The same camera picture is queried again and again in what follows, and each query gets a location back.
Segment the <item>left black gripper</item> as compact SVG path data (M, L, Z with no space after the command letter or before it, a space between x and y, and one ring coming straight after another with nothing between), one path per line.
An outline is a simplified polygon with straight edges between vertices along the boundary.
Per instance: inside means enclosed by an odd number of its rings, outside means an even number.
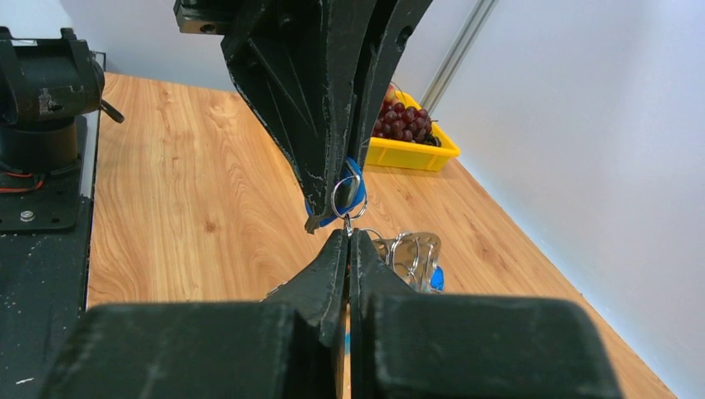
M231 80L288 161L309 233L335 215L334 187L369 136L358 120L373 1L176 0L181 33L224 36Z

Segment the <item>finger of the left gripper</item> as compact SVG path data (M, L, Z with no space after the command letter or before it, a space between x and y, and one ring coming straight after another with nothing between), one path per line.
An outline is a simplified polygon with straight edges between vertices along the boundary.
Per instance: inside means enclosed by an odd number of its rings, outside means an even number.
M354 80L348 157L364 165L377 115L407 42L431 0L374 1Z

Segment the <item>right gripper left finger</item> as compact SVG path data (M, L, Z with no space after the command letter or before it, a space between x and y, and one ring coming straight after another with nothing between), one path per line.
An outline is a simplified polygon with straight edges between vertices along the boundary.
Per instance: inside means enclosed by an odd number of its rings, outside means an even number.
M349 238L253 302L120 303L89 310L42 398L339 398Z

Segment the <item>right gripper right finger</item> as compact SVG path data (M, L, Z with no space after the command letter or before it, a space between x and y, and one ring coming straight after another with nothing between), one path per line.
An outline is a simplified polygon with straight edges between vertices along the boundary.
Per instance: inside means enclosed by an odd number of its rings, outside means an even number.
M355 398L620 398L588 314L557 298L418 293L350 241Z

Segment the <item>silver crescent key organizer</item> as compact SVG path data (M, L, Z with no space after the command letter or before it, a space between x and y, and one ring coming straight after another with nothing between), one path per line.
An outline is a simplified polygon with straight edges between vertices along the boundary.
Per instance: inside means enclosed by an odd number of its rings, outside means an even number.
M375 229L364 228L379 260L412 290L420 293L441 293L445 277L440 266L441 238L432 232L404 231L385 238ZM349 261L355 253L348 252L348 233L336 229L324 242L316 256L290 280L267 292L263 301L292 302L296 294L313 298L349 300Z

